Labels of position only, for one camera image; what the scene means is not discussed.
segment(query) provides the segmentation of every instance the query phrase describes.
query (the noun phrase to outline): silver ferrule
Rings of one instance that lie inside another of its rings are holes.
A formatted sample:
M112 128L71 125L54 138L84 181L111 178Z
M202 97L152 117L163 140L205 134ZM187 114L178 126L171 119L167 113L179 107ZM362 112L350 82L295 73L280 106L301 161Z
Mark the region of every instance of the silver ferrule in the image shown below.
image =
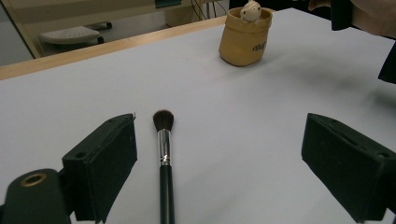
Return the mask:
M158 148L160 149L161 165L171 164L171 132L162 129L158 132Z

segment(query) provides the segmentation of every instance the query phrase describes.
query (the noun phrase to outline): makeup brush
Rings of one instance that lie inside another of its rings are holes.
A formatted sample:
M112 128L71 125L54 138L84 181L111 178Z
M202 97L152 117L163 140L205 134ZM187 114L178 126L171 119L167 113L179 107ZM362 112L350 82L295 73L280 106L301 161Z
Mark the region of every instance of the makeup brush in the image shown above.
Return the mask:
M175 224L170 154L170 136L174 116L168 110L160 110L154 114L153 120L157 129L158 149L160 150L161 224Z

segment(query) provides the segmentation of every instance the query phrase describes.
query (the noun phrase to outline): brush bristles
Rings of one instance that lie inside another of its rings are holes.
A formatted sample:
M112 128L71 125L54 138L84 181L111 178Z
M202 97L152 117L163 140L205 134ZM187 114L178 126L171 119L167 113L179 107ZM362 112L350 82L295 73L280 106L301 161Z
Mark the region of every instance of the brush bristles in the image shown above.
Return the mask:
M152 119L154 120L154 125L155 128L157 129L157 132L159 132L162 129L166 129L169 132L172 130L174 116L170 111L168 110L157 111L152 117Z

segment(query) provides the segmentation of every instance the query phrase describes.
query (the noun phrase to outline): toy head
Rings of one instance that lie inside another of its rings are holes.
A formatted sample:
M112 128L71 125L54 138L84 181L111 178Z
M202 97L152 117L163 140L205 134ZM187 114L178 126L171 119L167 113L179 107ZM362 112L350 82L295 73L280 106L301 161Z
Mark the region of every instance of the toy head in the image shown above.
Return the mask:
M256 1L249 1L241 10L241 18L245 21L255 21L262 14L262 7Z

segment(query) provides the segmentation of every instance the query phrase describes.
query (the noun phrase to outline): gripper screw hole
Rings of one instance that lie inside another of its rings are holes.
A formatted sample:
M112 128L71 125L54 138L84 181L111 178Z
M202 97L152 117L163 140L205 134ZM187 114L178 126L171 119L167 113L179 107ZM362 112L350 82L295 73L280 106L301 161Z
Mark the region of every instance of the gripper screw hole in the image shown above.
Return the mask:
M23 187L32 187L41 183L47 176L45 174L33 174L24 178L21 182Z
M76 154L76 158L81 159L81 158L85 157L85 155L87 155L87 153L79 152L78 154Z
M381 158L390 157L390 155L388 153L386 153L386 152L379 152L377 155L378 155L378 157L381 157Z

